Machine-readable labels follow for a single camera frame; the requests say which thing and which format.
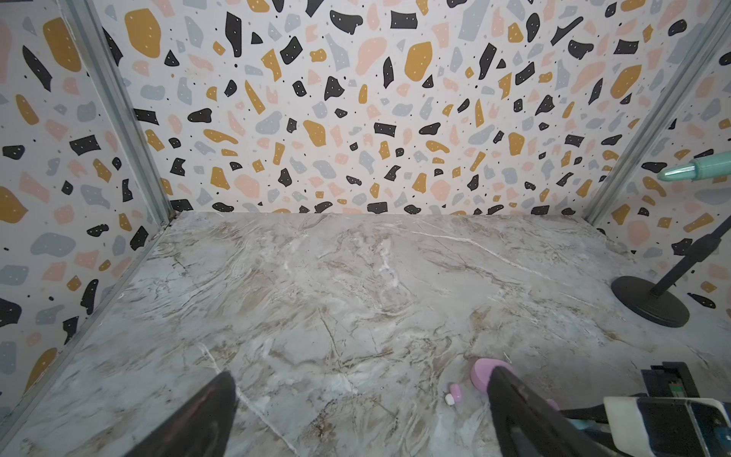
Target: small pink cap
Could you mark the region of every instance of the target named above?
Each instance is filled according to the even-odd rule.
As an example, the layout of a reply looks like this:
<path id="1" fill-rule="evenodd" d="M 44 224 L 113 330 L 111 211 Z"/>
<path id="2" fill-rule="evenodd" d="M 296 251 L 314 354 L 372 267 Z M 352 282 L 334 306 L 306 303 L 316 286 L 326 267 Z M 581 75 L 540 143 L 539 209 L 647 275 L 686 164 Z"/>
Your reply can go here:
<path id="1" fill-rule="evenodd" d="M 474 388 L 480 392 L 488 393 L 488 384 L 490 383 L 490 376 L 492 376 L 493 370 L 497 366 L 503 366 L 507 368 L 511 373 L 515 374 L 515 369 L 509 364 L 502 360 L 495 358 L 480 358 L 472 366 L 472 370 L 469 372 L 469 379 L 472 381 Z"/>
<path id="2" fill-rule="evenodd" d="M 462 403 L 462 389 L 460 389 L 459 384 L 453 382 L 450 385 L 450 393 L 452 398 L 455 399 L 455 403 Z"/>

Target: mint green tube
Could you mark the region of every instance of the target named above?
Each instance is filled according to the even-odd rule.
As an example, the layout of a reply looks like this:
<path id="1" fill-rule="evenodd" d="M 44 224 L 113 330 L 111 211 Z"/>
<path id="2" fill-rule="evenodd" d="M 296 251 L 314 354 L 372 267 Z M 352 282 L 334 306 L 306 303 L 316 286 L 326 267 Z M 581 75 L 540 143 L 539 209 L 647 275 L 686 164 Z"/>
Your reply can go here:
<path id="1" fill-rule="evenodd" d="M 668 168 L 657 173 L 657 178 L 660 181 L 698 181 L 726 175 L 731 175 L 731 151 L 699 157 L 686 165 Z"/>

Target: black stand pole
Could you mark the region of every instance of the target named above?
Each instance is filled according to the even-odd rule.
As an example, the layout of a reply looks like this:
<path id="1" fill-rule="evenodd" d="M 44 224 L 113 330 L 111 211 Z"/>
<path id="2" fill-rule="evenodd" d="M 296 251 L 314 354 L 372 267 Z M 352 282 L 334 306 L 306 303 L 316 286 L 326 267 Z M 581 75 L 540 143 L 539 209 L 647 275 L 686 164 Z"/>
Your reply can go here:
<path id="1" fill-rule="evenodd" d="M 702 262 L 721 243 L 721 237 L 731 230 L 731 216 L 726 218 L 712 233 L 698 238 L 686 251 L 685 257 L 670 269 L 657 284 L 637 278 L 622 276 L 612 282 L 612 292 L 629 309 L 656 324 L 665 327 L 682 327 L 690 313 L 683 302 L 668 292 L 683 275 Z"/>

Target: patterned wall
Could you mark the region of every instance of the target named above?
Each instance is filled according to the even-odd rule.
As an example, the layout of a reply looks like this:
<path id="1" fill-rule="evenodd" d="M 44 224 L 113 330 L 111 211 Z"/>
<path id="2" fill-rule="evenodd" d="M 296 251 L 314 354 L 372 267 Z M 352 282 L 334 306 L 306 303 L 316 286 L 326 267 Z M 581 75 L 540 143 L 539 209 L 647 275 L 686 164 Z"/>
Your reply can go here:
<path id="1" fill-rule="evenodd" d="M 684 101 L 668 130 L 645 156 L 624 194 L 601 227 L 624 244 L 638 262 L 659 274 L 681 259 L 694 240 L 731 216 L 728 177 L 703 181 L 658 182 L 656 173 L 693 157 L 731 150 L 731 38 L 713 58 Z M 676 296 L 696 312 L 722 312 L 731 318 L 731 237 L 676 285 Z"/>
<path id="2" fill-rule="evenodd" d="M 716 3 L 96 6 L 178 210 L 573 214 Z"/>
<path id="3" fill-rule="evenodd" d="M 0 4 L 0 418 L 157 232 L 56 4 Z"/>

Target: gray marble surface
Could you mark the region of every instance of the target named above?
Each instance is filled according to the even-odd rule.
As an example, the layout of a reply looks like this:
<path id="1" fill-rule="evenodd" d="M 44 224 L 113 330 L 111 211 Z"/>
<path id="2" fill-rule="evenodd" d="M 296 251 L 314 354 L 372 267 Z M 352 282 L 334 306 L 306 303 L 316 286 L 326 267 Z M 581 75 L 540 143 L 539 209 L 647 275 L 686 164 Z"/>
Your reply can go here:
<path id="1" fill-rule="evenodd" d="M 562 407 L 642 391 L 663 360 L 728 399 L 731 322 L 642 320 L 621 274 L 645 273 L 561 216 L 186 213 L 2 456 L 119 456 L 219 370 L 228 456 L 498 456 L 480 357 Z"/>

